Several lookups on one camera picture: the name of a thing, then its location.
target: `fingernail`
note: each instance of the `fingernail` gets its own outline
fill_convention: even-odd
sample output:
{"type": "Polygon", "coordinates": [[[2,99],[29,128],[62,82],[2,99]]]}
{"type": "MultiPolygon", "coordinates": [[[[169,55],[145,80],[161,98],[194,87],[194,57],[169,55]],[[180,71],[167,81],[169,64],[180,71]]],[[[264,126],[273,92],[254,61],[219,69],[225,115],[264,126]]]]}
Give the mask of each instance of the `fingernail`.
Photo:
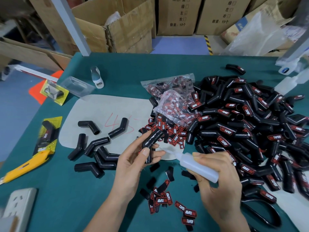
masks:
{"type": "Polygon", "coordinates": [[[198,152],[193,152],[192,155],[193,155],[193,158],[194,158],[194,159],[198,159],[198,158],[201,157],[201,154],[198,153],[198,152]]]}
{"type": "Polygon", "coordinates": [[[148,147],[145,147],[144,149],[141,150],[141,154],[144,156],[148,156],[150,152],[150,149],[148,147]]]}

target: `hand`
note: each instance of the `hand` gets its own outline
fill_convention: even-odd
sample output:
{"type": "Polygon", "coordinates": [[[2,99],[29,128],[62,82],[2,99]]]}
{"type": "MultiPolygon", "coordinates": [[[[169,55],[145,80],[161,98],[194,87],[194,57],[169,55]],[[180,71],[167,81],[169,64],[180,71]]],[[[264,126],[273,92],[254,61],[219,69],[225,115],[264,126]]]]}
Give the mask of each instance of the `hand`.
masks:
{"type": "MultiPolygon", "coordinates": [[[[145,161],[150,154],[152,157],[151,164],[155,164],[161,160],[161,156],[165,155],[165,151],[150,151],[149,148],[141,149],[142,142],[148,138],[151,131],[143,134],[131,143],[125,151],[119,156],[116,176],[110,195],[117,196],[118,200],[129,203],[133,199],[139,182],[141,171],[147,166],[145,161]]],[[[154,144],[152,148],[158,148],[159,144],[154,144]]]]}
{"type": "Polygon", "coordinates": [[[248,224],[246,222],[245,230],[240,230],[241,225],[237,224],[237,222],[242,223],[243,220],[246,220],[240,211],[242,185],[229,154],[227,152],[214,154],[193,152],[192,155],[199,164],[219,172],[219,187],[212,188],[207,179],[188,170],[198,181],[201,199],[209,214],[222,231],[234,231],[231,228],[233,226],[237,226],[238,231],[247,231],[248,224]]]}

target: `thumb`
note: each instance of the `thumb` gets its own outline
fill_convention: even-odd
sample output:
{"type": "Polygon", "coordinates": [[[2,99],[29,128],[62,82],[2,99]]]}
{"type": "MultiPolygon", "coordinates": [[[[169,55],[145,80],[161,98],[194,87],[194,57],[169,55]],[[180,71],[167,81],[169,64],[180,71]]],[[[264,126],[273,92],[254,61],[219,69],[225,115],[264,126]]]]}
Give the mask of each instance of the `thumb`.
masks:
{"type": "Polygon", "coordinates": [[[193,176],[195,176],[198,182],[198,187],[200,189],[201,196],[203,197],[209,195],[211,192],[211,186],[209,184],[209,181],[206,178],[202,177],[201,175],[197,174],[196,172],[193,172],[189,169],[187,169],[187,171],[191,173],[193,176]]]}
{"type": "Polygon", "coordinates": [[[149,153],[150,149],[148,147],[142,149],[132,164],[133,168],[136,169],[137,171],[141,171],[142,168],[144,167],[147,157],[149,156],[149,153]]]}

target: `orange plastic object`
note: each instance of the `orange plastic object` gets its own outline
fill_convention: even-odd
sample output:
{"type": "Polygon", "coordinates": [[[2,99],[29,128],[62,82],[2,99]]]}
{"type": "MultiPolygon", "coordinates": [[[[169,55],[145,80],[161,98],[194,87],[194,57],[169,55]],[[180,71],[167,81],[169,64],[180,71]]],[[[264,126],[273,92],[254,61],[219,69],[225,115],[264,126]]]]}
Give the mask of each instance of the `orange plastic object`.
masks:
{"type": "MultiPolygon", "coordinates": [[[[60,70],[60,71],[56,71],[54,74],[52,74],[51,76],[52,77],[55,77],[55,78],[60,78],[61,75],[62,75],[63,71],[60,70]]],[[[43,84],[44,84],[45,80],[41,81],[40,83],[37,83],[35,86],[31,87],[29,89],[29,94],[34,97],[39,104],[43,104],[43,102],[45,101],[46,97],[40,93],[41,91],[41,88],[43,87],[43,84]]]]}

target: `person's right hand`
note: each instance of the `person's right hand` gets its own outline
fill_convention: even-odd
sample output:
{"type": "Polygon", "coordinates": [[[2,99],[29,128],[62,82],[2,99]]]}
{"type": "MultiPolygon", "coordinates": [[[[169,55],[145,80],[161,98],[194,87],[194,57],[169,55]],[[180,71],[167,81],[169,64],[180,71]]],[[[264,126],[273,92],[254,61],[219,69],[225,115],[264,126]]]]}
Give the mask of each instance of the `person's right hand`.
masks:
{"type": "Polygon", "coordinates": [[[193,152],[192,155],[199,164],[219,172],[219,187],[213,188],[207,179],[188,170],[198,181],[201,199],[208,213],[222,231],[234,231],[235,229],[236,231],[250,231],[247,230],[248,224],[240,210],[242,185],[230,155],[227,152],[213,154],[193,152]]]}

